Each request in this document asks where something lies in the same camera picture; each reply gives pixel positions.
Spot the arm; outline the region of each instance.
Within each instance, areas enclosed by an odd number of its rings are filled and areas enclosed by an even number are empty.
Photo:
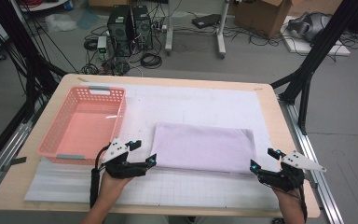
[[[304,213],[301,208],[301,202],[297,198],[298,192],[292,190],[289,192],[282,192],[280,189],[272,189],[277,195],[279,207],[283,215],[285,224],[303,224]]]
[[[94,204],[94,206],[92,206],[91,210],[89,210],[81,223],[103,223],[103,219],[106,217],[109,210],[117,201],[124,187],[131,180],[132,178],[115,179],[112,178],[108,173],[103,173],[103,180],[97,202]]]

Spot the black box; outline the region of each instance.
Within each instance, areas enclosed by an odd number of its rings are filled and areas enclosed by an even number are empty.
[[[133,7],[132,15],[138,49],[152,49],[153,37],[151,29],[151,20],[149,12],[147,10],[147,6]]]
[[[131,56],[131,42],[134,39],[134,31],[130,7],[128,5],[114,5],[107,21],[107,28],[115,56]]]
[[[221,16],[219,14],[212,14],[209,16],[193,19],[192,22],[199,29],[202,29],[208,26],[217,25],[220,22],[220,18]]]

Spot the metal frame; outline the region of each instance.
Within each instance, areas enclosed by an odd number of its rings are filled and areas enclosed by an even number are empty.
[[[34,110],[41,111],[43,110],[43,107],[41,104],[37,103]],[[22,145],[28,138],[28,135],[33,129],[35,121],[39,115],[40,113],[36,113],[26,122],[20,123],[20,125],[18,125],[17,129],[9,137],[5,146],[0,151],[0,177],[4,175],[8,168],[11,166],[13,158],[15,158],[18,152],[21,150]]]
[[[67,73],[50,63],[39,52],[9,1],[0,0],[0,24],[20,54],[20,57],[13,55],[9,46],[0,38],[3,49],[7,51],[18,73],[27,79],[25,93],[28,107],[25,111],[25,118],[29,119],[34,113],[34,102],[39,95],[52,95],[59,84],[51,73],[59,77],[63,77]]]
[[[276,89],[289,83],[286,90],[279,95],[280,99],[289,105],[293,105],[302,92],[297,123],[303,134],[307,134],[305,125],[312,76],[357,14],[358,0],[343,0],[300,67],[289,76],[271,84],[272,88]]]
[[[294,105],[284,105],[284,109],[290,118],[290,123],[295,131],[297,137],[297,142],[302,150],[304,156],[308,157],[310,160],[318,162],[316,155],[313,151],[312,145],[310,144],[310,139],[302,133],[300,127],[297,124],[298,121],[298,112]],[[330,188],[327,185],[327,181],[324,177],[324,173],[319,171],[310,171],[310,177],[312,181],[317,184],[317,191],[320,196],[320,200],[324,206],[324,211],[327,215],[331,224],[343,224],[341,214],[338,211],[337,204],[333,198],[333,194],[330,191]]]

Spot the black metal pole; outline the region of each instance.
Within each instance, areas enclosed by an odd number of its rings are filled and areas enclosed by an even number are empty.
[[[276,89],[289,83],[286,90],[280,94],[280,98],[290,105],[295,103],[297,96],[302,92],[298,125],[303,134],[307,134],[305,123],[312,76],[357,13],[358,0],[343,0],[300,67],[293,74],[271,84],[272,88]]]
[[[51,71],[59,76],[67,74],[57,66],[44,59],[34,41],[28,35],[21,20],[17,16],[12,2],[0,0],[0,24],[5,29],[10,40],[16,46],[17,53],[13,53],[10,47],[0,36],[0,44],[5,48],[18,72],[27,78],[26,94],[27,100],[15,118],[7,125],[0,135],[0,151],[21,122],[25,122],[34,114],[34,103],[41,94],[51,95],[58,86],[57,80]]]

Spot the pink plastic basket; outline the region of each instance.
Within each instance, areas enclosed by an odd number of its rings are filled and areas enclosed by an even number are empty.
[[[56,163],[93,164],[121,129],[126,110],[122,88],[74,86],[39,146]]]

